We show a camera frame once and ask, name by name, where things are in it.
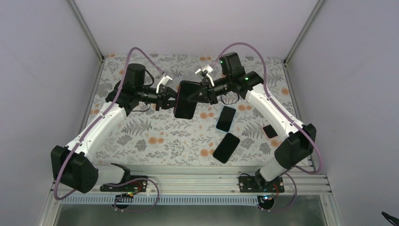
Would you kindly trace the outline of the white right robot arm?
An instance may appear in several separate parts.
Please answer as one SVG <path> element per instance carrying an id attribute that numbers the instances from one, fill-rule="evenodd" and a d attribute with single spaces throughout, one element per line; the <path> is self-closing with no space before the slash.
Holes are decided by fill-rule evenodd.
<path id="1" fill-rule="evenodd" d="M 258 73 L 246 72 L 237 53 L 222 55 L 219 62 L 224 77 L 213 80 L 210 76 L 213 68 L 210 65 L 198 69 L 196 73 L 203 78 L 201 87 L 190 93 L 188 101 L 216 104 L 218 96 L 234 92 L 254 106 L 269 122 L 282 143 L 275 150 L 274 157 L 255 173 L 256 188 L 266 192 L 276 177 L 313 153 L 316 129 L 312 124 L 304 125 L 277 101 Z"/>

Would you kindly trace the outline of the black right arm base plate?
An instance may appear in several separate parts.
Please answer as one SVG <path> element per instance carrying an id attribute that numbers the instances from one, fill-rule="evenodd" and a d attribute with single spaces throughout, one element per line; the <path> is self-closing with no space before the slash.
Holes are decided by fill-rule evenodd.
<path id="1" fill-rule="evenodd" d="M 238 176 L 238 185 L 241 193 L 283 193 L 285 191 L 281 176 L 268 182 L 261 176 L 243 173 Z"/>

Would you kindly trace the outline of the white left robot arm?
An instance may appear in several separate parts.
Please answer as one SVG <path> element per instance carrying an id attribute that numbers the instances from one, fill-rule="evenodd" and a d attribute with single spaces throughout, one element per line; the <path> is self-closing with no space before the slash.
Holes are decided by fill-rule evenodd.
<path id="1" fill-rule="evenodd" d="M 94 153 L 139 103 L 155 104 L 157 110 L 169 109 L 176 105 L 177 93 L 167 87 L 169 76 L 163 76 L 157 87 L 152 88 L 144 84 L 144 77 L 149 73 L 144 65 L 132 63 L 127 70 L 88 126 L 66 146 L 57 145 L 51 151 L 55 181 L 81 193 L 104 184 L 113 184 L 120 191 L 130 187 L 129 169 L 117 163 L 95 166 Z"/>

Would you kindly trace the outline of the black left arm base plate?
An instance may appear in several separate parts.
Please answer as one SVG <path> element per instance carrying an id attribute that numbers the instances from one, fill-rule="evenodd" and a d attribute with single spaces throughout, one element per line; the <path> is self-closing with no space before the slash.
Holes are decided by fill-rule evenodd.
<path id="1" fill-rule="evenodd" d="M 101 192 L 122 192 L 122 193 L 139 193 L 146 192 L 147 176 L 130 175 L 129 178 L 123 179 L 117 186 L 102 185 Z"/>

